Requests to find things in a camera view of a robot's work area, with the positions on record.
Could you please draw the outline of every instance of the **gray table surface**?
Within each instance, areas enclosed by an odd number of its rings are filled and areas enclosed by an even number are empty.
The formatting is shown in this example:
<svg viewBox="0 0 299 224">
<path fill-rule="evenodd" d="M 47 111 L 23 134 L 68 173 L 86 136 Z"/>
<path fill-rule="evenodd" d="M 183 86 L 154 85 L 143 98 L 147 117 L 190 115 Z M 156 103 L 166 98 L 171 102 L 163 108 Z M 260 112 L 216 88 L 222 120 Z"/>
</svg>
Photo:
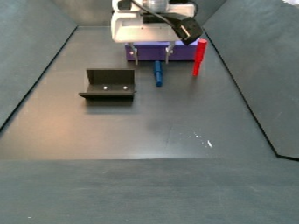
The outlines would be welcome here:
<svg viewBox="0 0 299 224">
<path fill-rule="evenodd" d="M 87 102 L 87 68 L 134 68 L 130 103 Z M 127 63 L 110 28 L 80 27 L 0 136 L 2 159 L 274 158 L 228 71 L 208 46 L 192 62 Z"/>
</svg>

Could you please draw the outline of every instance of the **red block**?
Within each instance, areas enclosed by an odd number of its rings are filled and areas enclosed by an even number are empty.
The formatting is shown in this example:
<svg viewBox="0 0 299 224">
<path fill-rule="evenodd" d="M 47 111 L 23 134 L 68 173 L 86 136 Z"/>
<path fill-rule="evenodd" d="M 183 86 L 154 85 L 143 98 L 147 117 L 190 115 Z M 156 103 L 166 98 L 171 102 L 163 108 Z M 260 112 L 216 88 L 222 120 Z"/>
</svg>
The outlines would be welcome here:
<svg viewBox="0 0 299 224">
<path fill-rule="evenodd" d="M 194 68 L 192 68 L 194 76 L 199 75 L 207 44 L 208 44 L 208 41 L 203 38 L 198 41 L 198 47 L 196 47 L 196 52 L 195 52 L 195 57 L 194 57 Z"/>
</svg>

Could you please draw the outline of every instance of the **black cable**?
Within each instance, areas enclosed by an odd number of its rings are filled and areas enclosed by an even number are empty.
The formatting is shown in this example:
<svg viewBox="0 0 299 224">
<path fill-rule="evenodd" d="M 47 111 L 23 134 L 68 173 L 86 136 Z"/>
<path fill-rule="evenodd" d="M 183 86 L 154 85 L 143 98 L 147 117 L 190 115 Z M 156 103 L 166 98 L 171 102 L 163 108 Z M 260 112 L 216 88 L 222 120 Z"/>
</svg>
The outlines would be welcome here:
<svg viewBox="0 0 299 224">
<path fill-rule="evenodd" d="M 148 8 L 146 8 L 142 4 L 139 4 L 135 0 L 131 0 L 132 4 L 136 5 L 136 7 L 139 7 L 143 11 L 146 11 L 147 13 L 152 14 L 154 16 L 156 16 L 158 18 L 160 18 L 172 28 L 175 28 L 174 23 L 162 15 L 159 15 L 158 13 L 155 13 L 152 10 L 150 10 Z"/>
</svg>

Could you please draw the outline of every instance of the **gray floor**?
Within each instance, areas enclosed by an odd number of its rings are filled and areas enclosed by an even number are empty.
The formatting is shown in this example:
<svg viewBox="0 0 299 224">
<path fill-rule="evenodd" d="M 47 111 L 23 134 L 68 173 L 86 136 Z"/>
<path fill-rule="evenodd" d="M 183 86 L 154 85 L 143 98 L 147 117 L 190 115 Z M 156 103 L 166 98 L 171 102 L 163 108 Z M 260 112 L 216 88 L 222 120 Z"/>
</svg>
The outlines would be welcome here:
<svg viewBox="0 0 299 224">
<path fill-rule="evenodd" d="M 297 224 L 297 162 L 2 161 L 4 224 Z"/>
<path fill-rule="evenodd" d="M 239 158 L 275 155 L 220 58 L 208 46 L 200 77 L 191 62 L 127 63 L 110 28 L 80 27 L 0 136 L 2 159 Z M 86 102 L 87 68 L 135 69 L 130 102 Z"/>
<path fill-rule="evenodd" d="M 87 67 L 135 67 L 108 34 L 76 31 L 2 132 L 2 223 L 297 224 L 299 164 L 275 158 L 211 46 L 198 80 L 172 63 L 156 88 L 143 62 L 132 105 L 78 96 Z"/>
</svg>

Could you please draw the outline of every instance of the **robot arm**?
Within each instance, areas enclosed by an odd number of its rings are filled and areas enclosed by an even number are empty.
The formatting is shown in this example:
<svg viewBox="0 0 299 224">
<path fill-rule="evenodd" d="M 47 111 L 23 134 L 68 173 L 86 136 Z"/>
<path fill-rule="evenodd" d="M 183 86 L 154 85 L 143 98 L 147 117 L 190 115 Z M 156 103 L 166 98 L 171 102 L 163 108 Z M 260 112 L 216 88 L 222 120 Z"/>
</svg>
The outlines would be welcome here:
<svg viewBox="0 0 299 224">
<path fill-rule="evenodd" d="M 186 45 L 202 35 L 192 3 L 167 0 L 114 0 L 112 39 L 120 43 L 176 41 Z"/>
</svg>

